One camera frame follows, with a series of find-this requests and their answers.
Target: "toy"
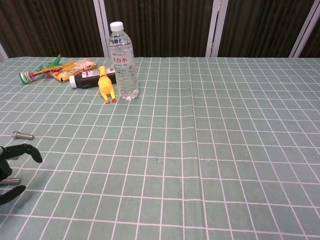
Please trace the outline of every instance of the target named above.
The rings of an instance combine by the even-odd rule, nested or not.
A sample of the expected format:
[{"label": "toy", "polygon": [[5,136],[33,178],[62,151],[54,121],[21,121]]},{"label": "toy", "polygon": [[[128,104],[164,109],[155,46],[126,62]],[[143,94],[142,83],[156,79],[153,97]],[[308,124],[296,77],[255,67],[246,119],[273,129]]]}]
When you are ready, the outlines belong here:
[{"label": "toy", "polygon": [[[32,145],[24,143],[15,146],[0,146],[0,183],[2,181],[4,184],[19,184],[21,182],[19,178],[7,178],[12,174],[12,169],[7,160],[22,154],[31,155],[33,160],[39,164],[43,161],[39,150]],[[25,189],[24,185],[19,185],[0,195],[0,206],[18,197]]]},{"label": "toy", "polygon": [[59,56],[55,60],[53,60],[52,62],[48,63],[48,65],[46,67],[43,67],[41,65],[34,72],[28,72],[28,71],[20,72],[19,77],[23,83],[29,84],[29,83],[34,82],[36,80],[36,76],[38,76],[38,75],[46,74],[49,77],[53,71],[57,71],[62,68],[67,68],[69,65],[74,64],[73,62],[61,64],[60,60],[61,60],[61,57],[59,54]]},{"label": "toy", "polygon": [[110,103],[108,99],[108,95],[111,96],[112,102],[114,103],[116,101],[115,90],[114,90],[114,87],[112,86],[110,78],[107,76],[106,67],[104,65],[101,65],[99,67],[99,73],[100,73],[100,78],[98,81],[98,86],[99,86],[100,93],[107,104]]}]

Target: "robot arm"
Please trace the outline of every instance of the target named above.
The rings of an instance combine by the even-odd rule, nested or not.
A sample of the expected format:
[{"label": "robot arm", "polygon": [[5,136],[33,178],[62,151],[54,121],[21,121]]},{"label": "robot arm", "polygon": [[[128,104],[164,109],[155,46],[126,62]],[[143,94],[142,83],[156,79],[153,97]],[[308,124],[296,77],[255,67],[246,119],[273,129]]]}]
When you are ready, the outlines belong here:
[{"label": "robot arm", "polygon": [[[20,156],[22,154],[29,154],[37,163],[42,163],[42,157],[37,148],[30,144],[20,144],[8,147],[0,146],[0,182],[12,174],[12,169],[7,160]],[[8,192],[0,195],[0,206],[10,202],[19,196],[24,190],[25,186],[19,185],[9,190]]]}]

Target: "water bottle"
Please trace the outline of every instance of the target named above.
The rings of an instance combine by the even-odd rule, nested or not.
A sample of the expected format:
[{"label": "water bottle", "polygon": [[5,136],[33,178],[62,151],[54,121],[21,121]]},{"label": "water bottle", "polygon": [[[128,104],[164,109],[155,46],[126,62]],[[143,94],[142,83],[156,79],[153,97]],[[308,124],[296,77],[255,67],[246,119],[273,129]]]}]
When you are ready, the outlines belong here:
[{"label": "water bottle", "polygon": [[134,50],[121,21],[110,24],[109,52],[115,69],[116,85],[121,98],[134,99],[139,94]]}]

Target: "plastic bottle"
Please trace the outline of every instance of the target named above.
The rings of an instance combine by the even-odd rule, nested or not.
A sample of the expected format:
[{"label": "plastic bottle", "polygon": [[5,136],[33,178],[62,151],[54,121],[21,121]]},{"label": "plastic bottle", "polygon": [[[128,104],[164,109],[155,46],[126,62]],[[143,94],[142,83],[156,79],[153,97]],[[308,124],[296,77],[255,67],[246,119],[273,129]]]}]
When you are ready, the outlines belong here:
[{"label": "plastic bottle", "polygon": [[[106,75],[111,79],[112,84],[116,83],[115,69],[113,67],[106,67]],[[69,77],[70,86],[75,89],[88,89],[98,87],[100,73],[98,69],[91,71],[83,71],[77,75]]]},{"label": "plastic bottle", "polygon": [[131,39],[124,32],[124,25],[121,21],[112,22],[110,28],[112,33],[109,38],[109,52],[115,69],[119,96],[131,100],[139,94]]}]

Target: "white bottle cap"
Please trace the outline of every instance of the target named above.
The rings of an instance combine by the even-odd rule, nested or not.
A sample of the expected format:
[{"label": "white bottle cap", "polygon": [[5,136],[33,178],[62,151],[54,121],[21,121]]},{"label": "white bottle cap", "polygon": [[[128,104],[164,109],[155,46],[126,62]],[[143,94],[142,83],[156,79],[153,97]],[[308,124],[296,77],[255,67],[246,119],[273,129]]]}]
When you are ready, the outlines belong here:
[{"label": "white bottle cap", "polygon": [[76,80],[75,80],[75,76],[74,76],[74,75],[71,75],[71,76],[69,77],[69,82],[70,82],[70,86],[71,86],[73,89],[76,89],[76,88],[77,88]]},{"label": "white bottle cap", "polygon": [[124,29],[124,24],[122,21],[114,21],[110,23],[110,28],[112,32],[120,32]]}]

